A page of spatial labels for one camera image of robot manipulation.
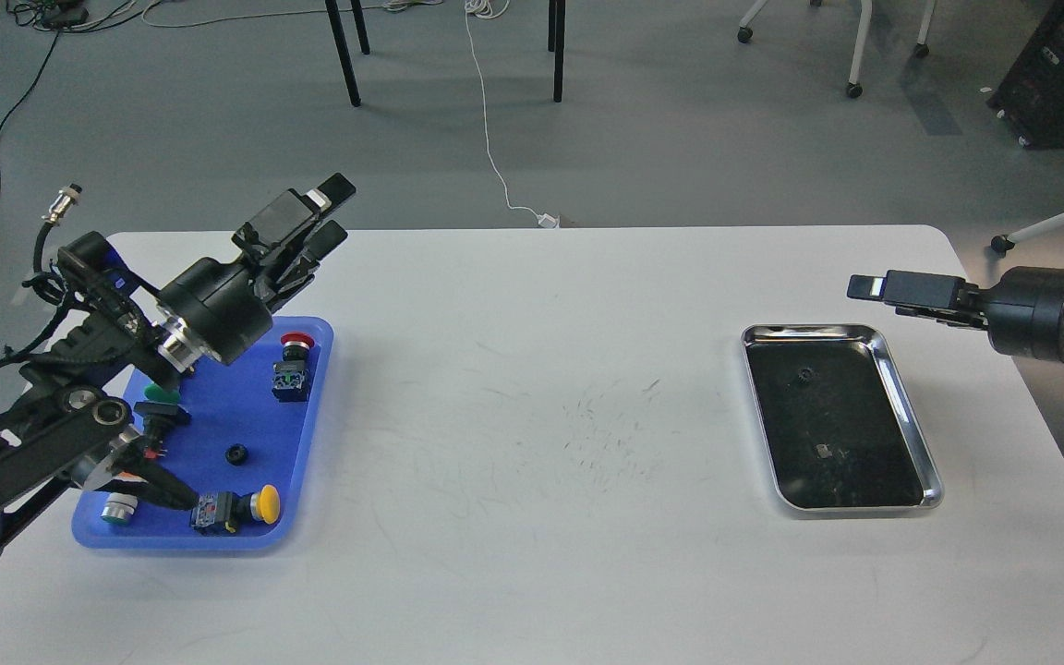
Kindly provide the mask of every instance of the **white table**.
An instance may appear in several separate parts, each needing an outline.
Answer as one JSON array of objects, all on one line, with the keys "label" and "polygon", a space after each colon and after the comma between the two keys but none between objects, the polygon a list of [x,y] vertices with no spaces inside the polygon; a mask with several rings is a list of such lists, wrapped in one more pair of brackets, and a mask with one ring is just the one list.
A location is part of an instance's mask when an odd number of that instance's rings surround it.
[{"label": "white table", "polygon": [[[121,234],[163,283],[228,233]],[[67,496],[0,563],[5,662],[1064,662],[1064,464],[981,333],[845,299],[962,273],[930,228],[359,231],[298,521],[261,555],[102,552]],[[942,504],[795,519],[738,336],[869,323]]]}]

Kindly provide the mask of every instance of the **black chair leg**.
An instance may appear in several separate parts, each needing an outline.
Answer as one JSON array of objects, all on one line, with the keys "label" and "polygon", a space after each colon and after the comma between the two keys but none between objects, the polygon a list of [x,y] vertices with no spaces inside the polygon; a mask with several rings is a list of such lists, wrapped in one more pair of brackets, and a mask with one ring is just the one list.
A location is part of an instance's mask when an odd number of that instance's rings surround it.
[{"label": "black chair leg", "polygon": [[549,0],[549,52],[556,49],[556,0]]},{"label": "black chair leg", "polygon": [[556,6],[556,20],[553,21],[552,35],[556,38],[553,52],[556,54],[556,68],[552,76],[552,101],[561,101],[565,71],[565,0],[549,0]]},{"label": "black chair leg", "polygon": [[364,24],[364,7],[360,0],[351,0],[351,16],[355,18],[355,34],[360,35],[360,51],[368,55],[372,50],[367,45],[367,27]]},{"label": "black chair leg", "polygon": [[351,54],[347,53],[347,37],[343,34],[343,20],[339,17],[339,5],[336,0],[326,1],[326,17],[331,20],[331,33],[334,35],[334,49],[339,52],[339,65],[343,67],[343,81],[347,84],[347,97],[351,105],[360,105],[360,87],[355,85],[355,71],[351,70]]}]

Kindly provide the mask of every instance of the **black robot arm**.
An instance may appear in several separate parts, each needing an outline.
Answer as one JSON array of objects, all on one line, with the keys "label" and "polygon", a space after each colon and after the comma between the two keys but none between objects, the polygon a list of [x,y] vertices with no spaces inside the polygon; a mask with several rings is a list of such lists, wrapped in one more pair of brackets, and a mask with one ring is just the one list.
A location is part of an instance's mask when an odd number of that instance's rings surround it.
[{"label": "black robot arm", "polygon": [[[76,202],[72,185],[48,211],[35,256],[50,227]],[[60,248],[54,269],[26,285],[56,305],[59,316],[84,311],[83,321],[46,353],[7,352],[0,367],[21,362],[31,384],[0,414],[0,555],[65,489],[118,489],[177,510],[190,510],[198,494],[144,454],[144,434],[130,404],[102,386],[134,366],[161,387],[177,388],[195,362],[211,356],[225,365],[271,328],[271,315],[306,286],[347,232],[328,216],[354,194],[340,173],[307,194],[289,189],[233,235],[240,250],[231,263],[202,257],[161,290],[132,273],[100,233]],[[131,295],[151,290],[165,319],[151,323]],[[31,494],[21,505],[5,509]]]}]

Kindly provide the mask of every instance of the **black nut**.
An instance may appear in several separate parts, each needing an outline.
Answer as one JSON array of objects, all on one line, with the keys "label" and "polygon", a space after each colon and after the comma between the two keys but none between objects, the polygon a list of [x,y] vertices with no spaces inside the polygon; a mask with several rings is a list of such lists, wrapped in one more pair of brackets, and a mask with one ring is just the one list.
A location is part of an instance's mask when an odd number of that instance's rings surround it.
[{"label": "black nut", "polygon": [[245,464],[245,460],[248,459],[249,449],[246,449],[246,447],[240,444],[229,446],[228,450],[225,451],[225,460],[233,466],[240,466],[240,464]]}]

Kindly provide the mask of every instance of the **power adapter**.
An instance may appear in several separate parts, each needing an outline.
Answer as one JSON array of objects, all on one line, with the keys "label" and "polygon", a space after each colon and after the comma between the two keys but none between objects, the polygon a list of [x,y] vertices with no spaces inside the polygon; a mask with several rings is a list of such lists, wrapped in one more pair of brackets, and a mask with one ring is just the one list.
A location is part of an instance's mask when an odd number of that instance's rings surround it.
[{"label": "power adapter", "polygon": [[43,17],[38,21],[38,24],[46,27],[48,30],[64,30],[67,27],[84,24],[85,21],[88,21],[88,10],[77,5],[77,7],[64,10],[60,14],[55,14],[54,17]]}]

